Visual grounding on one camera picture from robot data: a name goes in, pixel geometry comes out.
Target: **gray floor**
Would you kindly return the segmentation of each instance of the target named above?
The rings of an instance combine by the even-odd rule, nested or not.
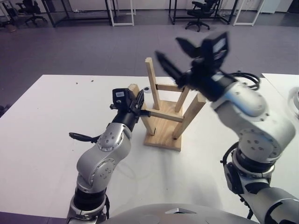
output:
[[[247,13],[240,19],[251,18]],[[184,29],[186,20],[171,25],[167,11],[137,11],[135,27],[113,28],[97,21],[61,23],[58,28],[20,25],[14,33],[0,30],[0,105],[14,103],[42,74],[145,76],[144,59],[154,57],[156,49],[186,70],[191,60],[175,37],[199,44],[214,31],[230,32],[231,51],[223,65],[226,72],[299,74],[299,14],[261,15],[254,27],[206,22],[211,30],[203,27],[197,33]],[[165,76],[154,63],[157,76]],[[0,223],[20,222],[58,224],[64,220],[0,212]]]

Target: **tabletop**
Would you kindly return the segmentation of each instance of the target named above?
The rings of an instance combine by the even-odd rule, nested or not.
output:
[[[158,83],[171,84],[168,77]],[[43,75],[0,119],[0,211],[66,217],[76,187],[76,163],[92,144],[71,139],[68,132],[97,136],[116,111],[109,109],[112,89],[149,86],[147,77]],[[267,79],[260,93],[269,107],[288,116],[285,99]],[[176,101],[179,93],[160,91]],[[196,92],[189,93],[185,110]],[[148,107],[151,94],[145,94]],[[294,120],[297,133],[299,123]],[[238,138],[205,104],[182,135],[182,151],[142,144],[146,129],[133,130],[130,154],[115,169],[107,195],[111,215],[152,203],[191,203],[247,216],[248,208],[226,185],[220,160]],[[299,136],[276,163],[271,185],[299,197]]]

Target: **wooden base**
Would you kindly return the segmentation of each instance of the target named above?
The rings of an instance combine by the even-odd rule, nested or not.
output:
[[[179,112],[176,113],[175,107],[176,102],[160,100],[160,112],[182,116],[182,108]],[[180,136],[176,140],[172,137],[173,131],[177,126],[178,122],[156,117],[151,117],[151,122],[154,123],[154,127],[156,127],[156,132],[154,136],[146,134],[145,140],[143,142],[146,146],[154,146],[181,151],[182,136]]]

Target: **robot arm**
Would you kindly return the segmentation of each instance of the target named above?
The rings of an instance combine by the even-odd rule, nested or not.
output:
[[[299,223],[299,201],[282,189],[271,188],[274,164],[293,139],[295,128],[270,110],[265,99],[220,70],[228,54],[227,33],[206,38],[200,48],[177,38],[190,57],[192,68],[182,73],[162,53],[156,52],[163,69],[178,87],[187,85],[212,101],[221,122],[239,137],[222,161],[229,189],[238,194],[262,224]],[[232,162],[226,162],[229,153]]]
[[[71,199],[67,223],[101,223],[109,218],[103,209],[109,209],[106,188],[116,165],[130,152],[132,131],[140,116],[149,116],[142,111],[143,91],[135,98],[129,89],[113,90],[113,105],[117,115],[108,124],[97,143],[79,158],[75,195]]]

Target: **office chair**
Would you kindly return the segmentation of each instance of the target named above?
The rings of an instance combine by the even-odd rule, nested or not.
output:
[[[27,13],[32,15],[30,18],[28,18],[25,21],[27,26],[28,26],[27,24],[28,21],[32,21],[37,26],[36,19],[42,19],[44,22],[48,22],[44,17],[35,15],[35,14],[41,14],[41,10],[38,7],[36,1],[33,2],[32,0],[23,0],[22,3],[19,2],[16,3],[16,5],[20,7],[20,9],[18,10],[20,13]]]
[[[206,19],[212,16],[215,12],[216,3],[219,0],[205,0],[205,4],[193,1],[192,4],[194,5],[193,9],[187,10],[187,14],[197,18],[197,21],[190,21],[188,22],[185,29],[188,29],[192,25],[196,25],[198,27],[197,32],[200,31],[200,26],[206,26],[208,30],[210,30],[210,26],[206,23],[200,21],[200,19]]]

